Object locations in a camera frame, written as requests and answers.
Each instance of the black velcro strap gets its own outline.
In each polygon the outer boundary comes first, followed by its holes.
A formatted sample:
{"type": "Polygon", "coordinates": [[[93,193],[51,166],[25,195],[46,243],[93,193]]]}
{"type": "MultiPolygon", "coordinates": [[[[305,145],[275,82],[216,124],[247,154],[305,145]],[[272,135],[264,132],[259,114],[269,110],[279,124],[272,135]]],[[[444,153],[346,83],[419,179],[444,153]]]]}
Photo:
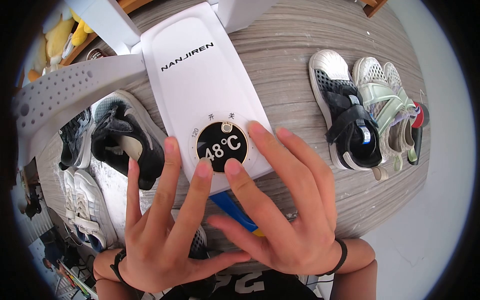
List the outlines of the black velcro strap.
{"type": "Polygon", "coordinates": [[[352,106],[352,103],[350,102],[350,99],[348,97],[332,92],[326,92],[326,96],[326,102],[329,106],[340,107],[344,109],[352,106]]]}
{"type": "Polygon", "coordinates": [[[342,131],[358,119],[372,121],[372,117],[362,105],[354,105],[341,113],[325,134],[327,142],[333,144],[342,131]]]}

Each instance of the nanjiren logo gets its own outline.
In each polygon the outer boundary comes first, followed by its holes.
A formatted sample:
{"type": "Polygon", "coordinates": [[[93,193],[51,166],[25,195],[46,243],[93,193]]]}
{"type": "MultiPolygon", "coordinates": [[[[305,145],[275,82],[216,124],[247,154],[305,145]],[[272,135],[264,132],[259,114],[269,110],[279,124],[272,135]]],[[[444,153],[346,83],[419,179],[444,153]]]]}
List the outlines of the nanjiren logo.
{"type": "Polygon", "coordinates": [[[189,58],[190,56],[193,56],[195,53],[199,53],[199,52],[202,52],[204,50],[207,50],[208,48],[210,47],[213,47],[213,42],[211,42],[210,44],[206,44],[205,46],[201,46],[195,50],[192,50],[188,53],[185,54],[185,57],[182,57],[180,56],[177,60],[175,61],[171,61],[169,64],[166,64],[165,67],[162,67],[162,72],[164,70],[167,70],[168,68],[171,68],[172,66],[176,65],[177,63],[179,63],[180,61],[183,61],[183,60],[186,60],[187,58],[189,58]]]}

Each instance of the black wristband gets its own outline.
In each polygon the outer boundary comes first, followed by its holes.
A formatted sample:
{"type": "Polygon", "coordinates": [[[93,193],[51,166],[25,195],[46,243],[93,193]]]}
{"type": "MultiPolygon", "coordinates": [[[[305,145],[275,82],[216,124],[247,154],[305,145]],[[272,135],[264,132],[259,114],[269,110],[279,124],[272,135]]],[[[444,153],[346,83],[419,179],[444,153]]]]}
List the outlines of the black wristband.
{"type": "Polygon", "coordinates": [[[338,271],[338,269],[340,269],[340,267],[343,265],[343,263],[347,259],[347,246],[345,245],[345,243],[341,239],[335,238],[335,240],[340,244],[340,247],[342,248],[342,256],[340,257],[340,261],[336,264],[336,267],[332,271],[324,273],[324,274],[319,274],[319,275],[317,275],[318,277],[321,277],[323,275],[331,275],[331,274],[335,273],[336,271],[338,271]]]}
{"type": "Polygon", "coordinates": [[[128,285],[128,283],[125,282],[125,280],[123,280],[123,278],[121,277],[120,275],[120,271],[119,271],[119,263],[127,256],[127,250],[126,249],[122,249],[120,252],[117,253],[117,255],[115,255],[115,262],[114,264],[111,264],[110,265],[110,268],[112,268],[113,272],[115,273],[115,275],[117,275],[118,279],[120,280],[120,282],[123,282],[124,284],[128,285]]]}

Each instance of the red object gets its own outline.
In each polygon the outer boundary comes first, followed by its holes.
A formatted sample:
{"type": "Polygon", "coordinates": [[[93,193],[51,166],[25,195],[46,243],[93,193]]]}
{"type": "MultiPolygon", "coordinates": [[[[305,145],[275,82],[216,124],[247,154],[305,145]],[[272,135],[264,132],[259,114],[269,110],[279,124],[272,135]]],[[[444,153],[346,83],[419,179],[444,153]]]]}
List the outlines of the red object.
{"type": "Polygon", "coordinates": [[[420,107],[420,113],[417,115],[415,122],[413,122],[412,128],[419,128],[420,126],[422,126],[424,120],[423,109],[421,108],[420,104],[418,104],[417,102],[414,103],[416,107],[420,107]]]}

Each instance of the temperature dial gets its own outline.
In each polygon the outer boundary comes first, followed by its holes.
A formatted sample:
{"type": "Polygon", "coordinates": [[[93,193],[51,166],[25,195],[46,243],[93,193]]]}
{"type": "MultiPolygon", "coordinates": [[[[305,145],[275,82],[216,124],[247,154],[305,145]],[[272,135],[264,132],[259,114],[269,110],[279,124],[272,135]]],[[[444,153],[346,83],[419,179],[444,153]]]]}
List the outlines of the temperature dial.
{"type": "Polygon", "coordinates": [[[220,121],[205,127],[197,138],[198,158],[206,157],[212,161],[213,171],[224,173],[229,158],[243,163],[248,154],[247,137],[237,125],[220,121]]]}

